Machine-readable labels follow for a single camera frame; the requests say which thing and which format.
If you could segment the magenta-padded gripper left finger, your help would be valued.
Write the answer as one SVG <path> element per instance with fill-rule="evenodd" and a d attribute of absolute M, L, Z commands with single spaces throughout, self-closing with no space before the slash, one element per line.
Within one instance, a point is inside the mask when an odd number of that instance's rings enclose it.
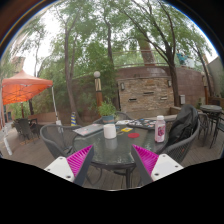
<path fill-rule="evenodd" d="M 45 171 L 82 186 L 93 155 L 94 147 L 89 145 L 67 158 L 59 156 L 45 168 Z"/>

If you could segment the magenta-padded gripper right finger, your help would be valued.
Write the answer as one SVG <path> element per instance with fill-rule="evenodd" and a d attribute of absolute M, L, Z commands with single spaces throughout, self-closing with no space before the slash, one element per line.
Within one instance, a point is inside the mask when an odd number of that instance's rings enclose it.
<path fill-rule="evenodd" d="M 138 167 L 143 185 L 150 184 L 182 169 L 167 154 L 157 155 L 137 145 L 131 146 L 131 154 Z"/>

